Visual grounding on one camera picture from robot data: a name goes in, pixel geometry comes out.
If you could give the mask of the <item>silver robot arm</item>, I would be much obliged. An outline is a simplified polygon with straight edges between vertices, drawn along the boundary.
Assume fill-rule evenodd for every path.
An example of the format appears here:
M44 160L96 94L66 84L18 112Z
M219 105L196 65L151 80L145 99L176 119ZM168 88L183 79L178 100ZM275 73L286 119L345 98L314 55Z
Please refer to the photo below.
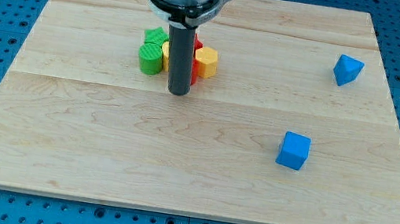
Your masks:
M174 95L190 91L195 34L213 20L231 0L149 0L150 9L169 25L168 90Z

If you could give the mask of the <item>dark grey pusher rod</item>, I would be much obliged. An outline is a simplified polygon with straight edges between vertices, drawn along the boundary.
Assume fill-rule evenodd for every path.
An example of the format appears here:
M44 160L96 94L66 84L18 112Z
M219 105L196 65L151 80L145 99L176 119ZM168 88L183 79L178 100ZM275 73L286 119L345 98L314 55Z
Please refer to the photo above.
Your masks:
M195 29L169 27L168 90L174 95L190 91Z

